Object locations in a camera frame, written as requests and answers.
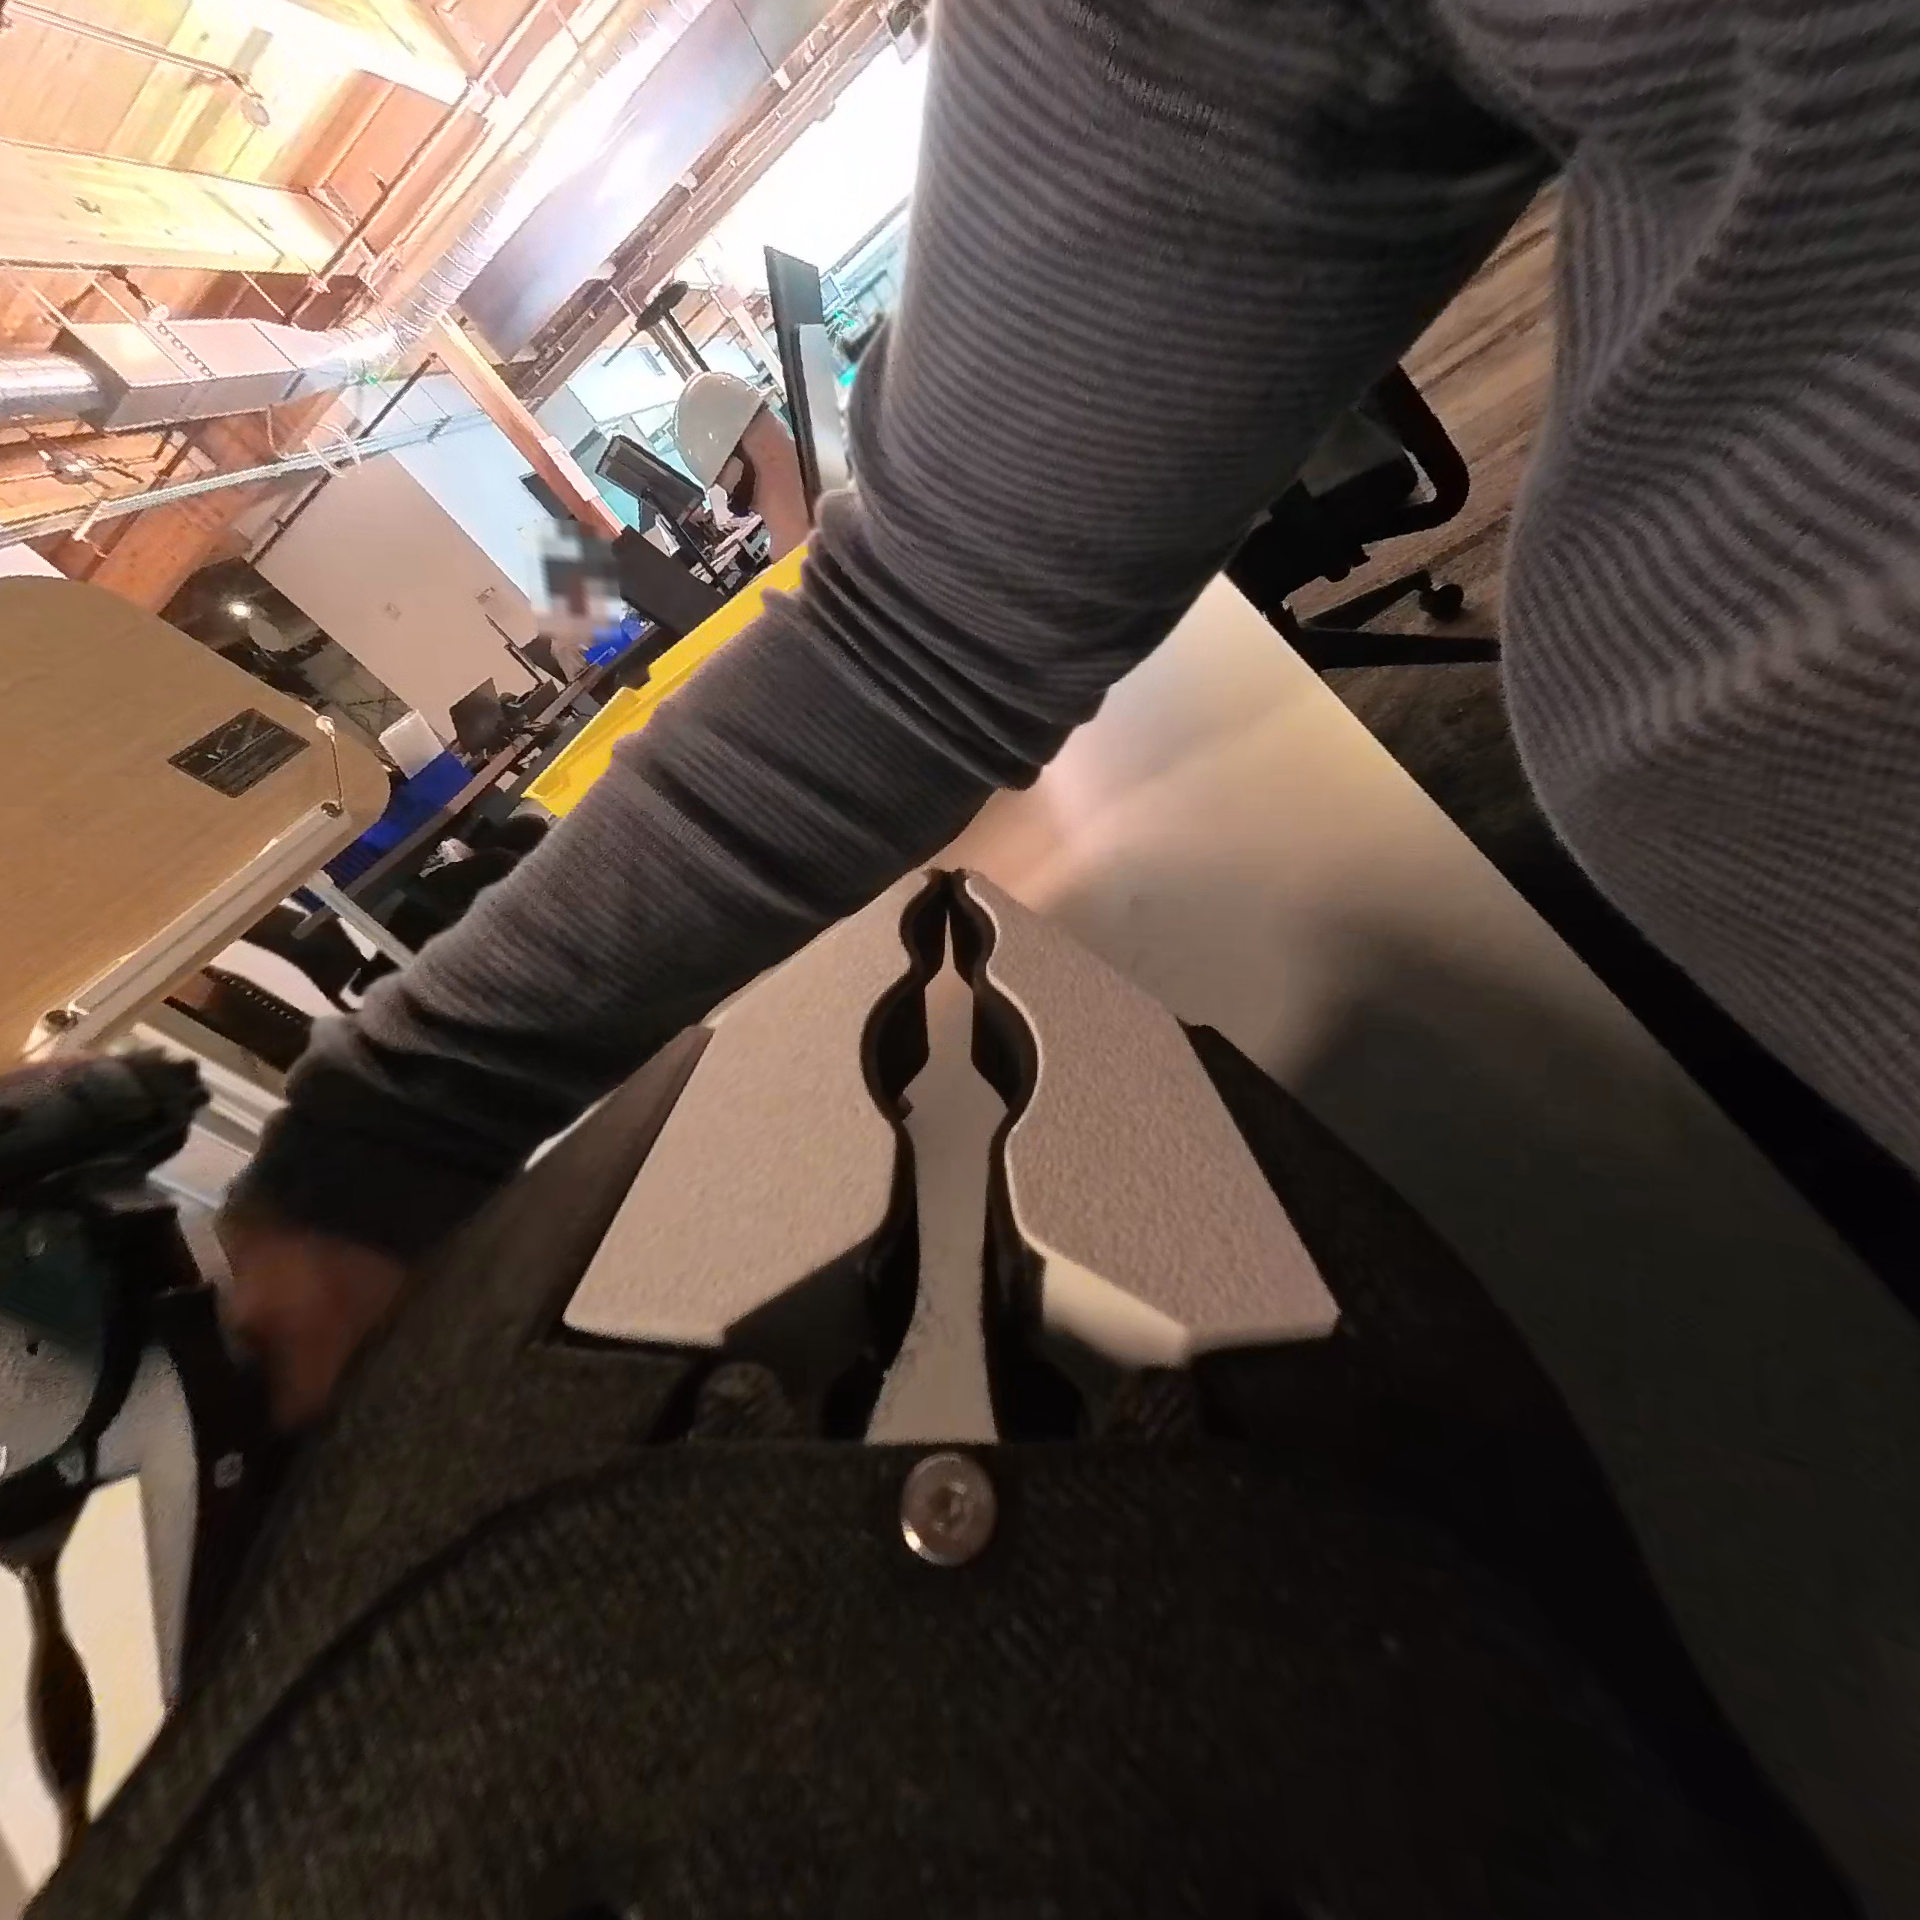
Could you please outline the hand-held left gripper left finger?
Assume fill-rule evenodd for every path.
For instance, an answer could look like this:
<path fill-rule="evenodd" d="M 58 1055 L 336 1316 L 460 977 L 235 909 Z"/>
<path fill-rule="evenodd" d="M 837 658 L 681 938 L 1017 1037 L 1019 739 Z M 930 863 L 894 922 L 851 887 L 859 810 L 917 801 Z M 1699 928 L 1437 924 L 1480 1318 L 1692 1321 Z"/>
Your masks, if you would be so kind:
<path fill-rule="evenodd" d="M 946 881 L 917 872 L 709 1021 L 706 1044 L 564 1310 L 679 1353 L 861 1353 L 905 1222 L 899 1115 L 926 1058 Z"/>

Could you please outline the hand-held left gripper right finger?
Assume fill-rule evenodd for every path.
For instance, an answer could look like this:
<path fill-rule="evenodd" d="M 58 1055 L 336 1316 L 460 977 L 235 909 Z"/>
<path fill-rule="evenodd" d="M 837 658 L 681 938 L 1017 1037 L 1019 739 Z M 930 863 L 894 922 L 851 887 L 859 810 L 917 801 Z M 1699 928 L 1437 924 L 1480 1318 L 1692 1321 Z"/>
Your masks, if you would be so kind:
<path fill-rule="evenodd" d="M 1340 1310 L 1181 1021 L 978 872 L 956 876 L 996 1313 L 1064 1370 L 1189 1370 Z"/>

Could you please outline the person's right hand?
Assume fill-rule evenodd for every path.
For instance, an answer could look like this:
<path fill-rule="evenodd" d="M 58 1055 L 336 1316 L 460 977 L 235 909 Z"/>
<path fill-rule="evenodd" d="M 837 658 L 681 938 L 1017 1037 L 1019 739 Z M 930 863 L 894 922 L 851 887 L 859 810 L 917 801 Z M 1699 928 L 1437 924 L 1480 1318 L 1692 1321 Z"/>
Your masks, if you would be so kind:
<path fill-rule="evenodd" d="M 300 1432 L 333 1402 L 349 1364 L 387 1321 L 407 1263 L 297 1226 L 223 1215 L 219 1286 L 224 1330 L 252 1364 L 281 1432 Z"/>

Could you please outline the black office chair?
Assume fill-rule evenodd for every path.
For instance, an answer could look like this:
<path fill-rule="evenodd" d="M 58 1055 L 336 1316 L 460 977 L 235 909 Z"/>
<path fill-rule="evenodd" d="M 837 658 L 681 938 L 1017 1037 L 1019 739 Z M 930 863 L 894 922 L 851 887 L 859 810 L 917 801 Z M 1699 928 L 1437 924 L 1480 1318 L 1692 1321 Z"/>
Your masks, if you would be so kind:
<path fill-rule="evenodd" d="M 536 852 L 553 826 L 551 817 L 532 810 L 515 813 L 500 825 L 471 829 L 463 857 L 455 858 L 445 852 L 436 865 L 407 876 L 396 893 L 375 909 L 376 920 L 404 948 L 420 951 L 458 924 L 484 889 L 510 876 L 526 857 Z M 277 906 L 241 939 L 290 965 L 343 1009 L 357 1006 L 383 977 L 396 971 L 391 953 L 383 950 L 364 953 L 352 928 L 339 920 L 311 932 L 300 932 L 303 917 L 306 912 L 290 904 Z"/>
<path fill-rule="evenodd" d="M 1296 616 L 1295 597 L 1338 583 L 1391 541 L 1452 522 L 1472 473 L 1445 421 L 1404 368 L 1379 383 L 1314 449 L 1295 485 L 1226 564 L 1226 580 L 1315 674 L 1379 666 L 1480 666 L 1495 638 L 1463 633 L 1463 589 L 1427 567 Z"/>

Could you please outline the stack of blue bins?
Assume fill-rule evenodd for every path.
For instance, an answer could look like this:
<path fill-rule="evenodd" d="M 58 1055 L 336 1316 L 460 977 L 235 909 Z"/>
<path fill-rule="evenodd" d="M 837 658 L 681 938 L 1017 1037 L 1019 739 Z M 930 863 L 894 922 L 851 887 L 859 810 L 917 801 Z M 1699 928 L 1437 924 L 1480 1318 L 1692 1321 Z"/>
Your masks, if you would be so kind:
<path fill-rule="evenodd" d="M 510 765 L 510 753 L 473 765 L 458 750 L 440 753 L 392 783 L 380 819 L 326 865 L 326 876 L 349 893 L 405 887 L 432 868 L 440 843 L 455 835 L 458 823 Z"/>

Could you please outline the yellow plastic bin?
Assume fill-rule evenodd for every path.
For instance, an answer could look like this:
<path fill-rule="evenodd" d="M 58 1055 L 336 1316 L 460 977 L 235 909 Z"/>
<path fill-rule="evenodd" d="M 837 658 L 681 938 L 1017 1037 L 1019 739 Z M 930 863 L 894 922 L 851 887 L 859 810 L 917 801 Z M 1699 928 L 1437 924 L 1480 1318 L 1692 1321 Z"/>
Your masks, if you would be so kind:
<path fill-rule="evenodd" d="M 583 730 L 517 794 L 551 821 L 568 817 L 611 767 L 612 750 L 642 734 L 666 704 L 727 641 L 743 631 L 769 597 L 801 589 L 807 543 L 769 565 L 738 590 L 689 636 L 673 641 L 644 672 L 635 688 L 623 688 Z"/>

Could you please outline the white hard hat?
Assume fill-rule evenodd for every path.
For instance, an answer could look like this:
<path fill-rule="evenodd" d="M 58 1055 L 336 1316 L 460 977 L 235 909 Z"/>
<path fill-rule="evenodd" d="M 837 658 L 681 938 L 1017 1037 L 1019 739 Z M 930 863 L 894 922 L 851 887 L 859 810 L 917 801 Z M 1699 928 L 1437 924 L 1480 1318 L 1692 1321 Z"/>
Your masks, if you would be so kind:
<path fill-rule="evenodd" d="M 696 372 L 673 406 L 670 433 L 683 468 L 700 488 L 712 488 L 735 457 L 746 431 L 766 412 L 754 383 L 732 372 Z"/>

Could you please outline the person's torso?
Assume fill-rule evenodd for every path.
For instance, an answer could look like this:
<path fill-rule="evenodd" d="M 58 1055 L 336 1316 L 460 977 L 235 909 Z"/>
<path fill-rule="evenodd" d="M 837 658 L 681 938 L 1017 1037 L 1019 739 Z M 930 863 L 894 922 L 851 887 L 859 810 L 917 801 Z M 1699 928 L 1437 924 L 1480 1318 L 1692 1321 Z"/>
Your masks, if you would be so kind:
<path fill-rule="evenodd" d="M 1434 15 L 1560 165 L 1526 771 L 1650 945 L 1915 1171 L 1917 7 Z"/>

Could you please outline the black computer monitor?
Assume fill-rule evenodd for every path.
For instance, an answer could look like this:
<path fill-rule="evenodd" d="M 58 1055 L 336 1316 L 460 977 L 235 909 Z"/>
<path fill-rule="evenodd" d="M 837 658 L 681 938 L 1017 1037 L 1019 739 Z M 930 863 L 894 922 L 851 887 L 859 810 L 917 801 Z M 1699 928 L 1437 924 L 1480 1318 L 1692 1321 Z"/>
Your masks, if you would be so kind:
<path fill-rule="evenodd" d="M 808 509 L 816 512 L 828 492 L 845 488 L 851 478 L 822 277 L 813 264 L 771 246 L 762 258 L 802 488 Z"/>

